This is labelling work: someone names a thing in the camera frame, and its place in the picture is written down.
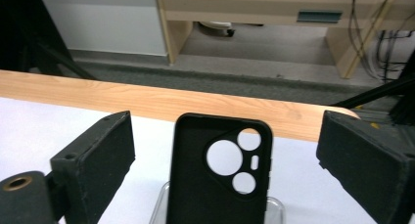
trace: brass ring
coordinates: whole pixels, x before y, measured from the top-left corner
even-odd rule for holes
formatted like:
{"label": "brass ring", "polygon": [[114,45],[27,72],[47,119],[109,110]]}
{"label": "brass ring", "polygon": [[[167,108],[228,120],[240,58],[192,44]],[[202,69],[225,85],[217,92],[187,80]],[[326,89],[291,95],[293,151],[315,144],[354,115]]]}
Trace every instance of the brass ring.
{"label": "brass ring", "polygon": [[30,176],[17,177],[12,181],[8,182],[6,185],[4,185],[3,190],[6,192],[19,190],[31,183],[32,180],[33,179]]}

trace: black phone case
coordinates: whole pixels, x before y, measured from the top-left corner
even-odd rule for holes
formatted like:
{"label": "black phone case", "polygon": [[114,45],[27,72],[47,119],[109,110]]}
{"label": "black phone case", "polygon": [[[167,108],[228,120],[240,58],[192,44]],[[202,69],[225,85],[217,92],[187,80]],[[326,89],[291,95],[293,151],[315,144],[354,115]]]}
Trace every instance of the black phone case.
{"label": "black phone case", "polygon": [[[259,146],[246,151],[238,145],[244,129],[254,129]],[[196,113],[183,114],[176,122],[170,171],[168,224],[218,224],[264,222],[271,166],[272,132],[262,121]],[[238,145],[243,162],[239,170],[222,176],[208,165],[208,148],[227,140]],[[257,169],[252,159],[258,157]],[[250,173],[256,183],[248,194],[237,192],[232,181],[240,172]]]}

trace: wooden countertop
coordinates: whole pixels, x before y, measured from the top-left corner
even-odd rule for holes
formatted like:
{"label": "wooden countertop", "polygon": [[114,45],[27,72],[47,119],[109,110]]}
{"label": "wooden countertop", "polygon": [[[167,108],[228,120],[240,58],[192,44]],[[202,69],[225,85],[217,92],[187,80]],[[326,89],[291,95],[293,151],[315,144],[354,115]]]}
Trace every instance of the wooden countertop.
{"label": "wooden countertop", "polygon": [[175,121],[185,112],[254,118],[274,136],[317,141],[325,110],[345,109],[0,70],[0,97]]}

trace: camera cutout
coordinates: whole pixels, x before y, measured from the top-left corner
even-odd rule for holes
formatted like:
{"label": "camera cutout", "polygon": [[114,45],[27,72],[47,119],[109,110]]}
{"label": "camera cutout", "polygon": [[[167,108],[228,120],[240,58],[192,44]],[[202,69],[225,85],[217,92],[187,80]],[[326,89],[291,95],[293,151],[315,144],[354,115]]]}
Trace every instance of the camera cutout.
{"label": "camera cutout", "polygon": [[242,166],[242,152],[238,145],[228,140],[213,143],[207,150],[207,165],[218,175],[232,175]]}
{"label": "camera cutout", "polygon": [[242,130],[238,135],[239,146],[246,151],[253,151],[260,145],[261,138],[259,133],[252,129],[246,128]]}
{"label": "camera cutout", "polygon": [[235,191],[240,194],[247,195],[254,191],[256,182],[254,177],[250,173],[241,172],[235,175],[232,180],[232,185]]}

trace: wall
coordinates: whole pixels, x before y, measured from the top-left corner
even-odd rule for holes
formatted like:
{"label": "wall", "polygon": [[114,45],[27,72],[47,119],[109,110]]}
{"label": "wall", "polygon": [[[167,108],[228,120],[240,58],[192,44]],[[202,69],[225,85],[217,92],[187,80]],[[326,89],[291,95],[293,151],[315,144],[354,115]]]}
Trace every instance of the wall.
{"label": "wall", "polygon": [[43,0],[69,49],[166,56],[156,0]]}

